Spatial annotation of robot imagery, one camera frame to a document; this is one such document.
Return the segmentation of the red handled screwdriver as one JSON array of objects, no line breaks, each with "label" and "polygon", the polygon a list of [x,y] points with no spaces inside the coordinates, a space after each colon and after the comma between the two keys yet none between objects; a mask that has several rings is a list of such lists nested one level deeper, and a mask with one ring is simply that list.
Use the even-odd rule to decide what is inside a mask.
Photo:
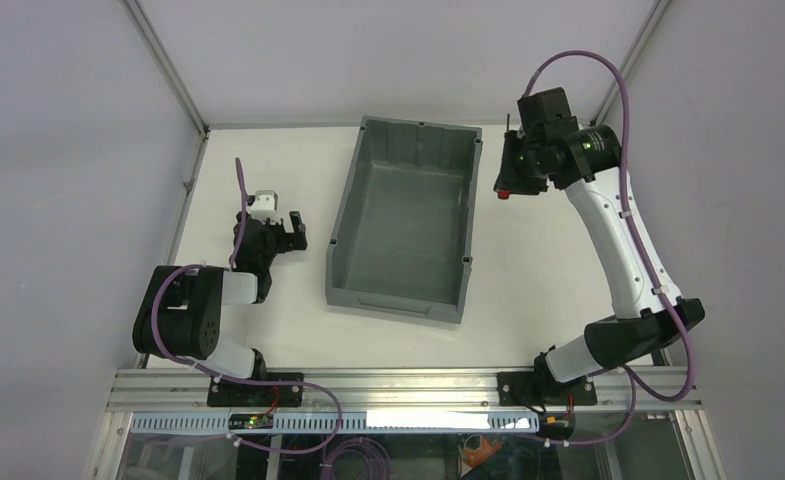
[{"label": "red handled screwdriver", "polygon": [[503,134],[502,152],[500,157],[500,167],[493,186],[493,191],[500,200],[507,200],[511,196],[511,188],[508,185],[509,170],[512,167],[514,152],[515,133],[510,128],[510,114],[506,115],[505,132]]}]

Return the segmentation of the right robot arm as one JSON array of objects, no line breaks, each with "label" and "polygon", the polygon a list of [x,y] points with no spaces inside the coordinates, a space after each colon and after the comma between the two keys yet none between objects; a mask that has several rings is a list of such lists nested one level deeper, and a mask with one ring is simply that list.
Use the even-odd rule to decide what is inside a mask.
[{"label": "right robot arm", "polygon": [[705,317],[663,267],[633,199],[625,149],[608,126],[582,128],[561,88],[518,99],[519,128],[506,130],[493,190],[506,200],[554,187],[587,229],[607,280],[613,313],[571,342],[537,356],[532,398],[562,395],[680,339]]}]

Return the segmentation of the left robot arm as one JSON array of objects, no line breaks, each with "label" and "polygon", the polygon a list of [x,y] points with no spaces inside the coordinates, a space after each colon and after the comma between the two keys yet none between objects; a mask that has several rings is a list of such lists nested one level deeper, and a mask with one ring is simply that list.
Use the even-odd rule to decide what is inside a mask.
[{"label": "left robot arm", "polygon": [[263,303],[273,280],[276,256],[307,249],[306,226],[298,211],[292,229],[281,221],[237,217],[237,251],[229,267],[158,265],[154,268],[132,330],[134,349],[197,368],[219,379],[267,382],[263,354],[221,334],[228,305]]}]

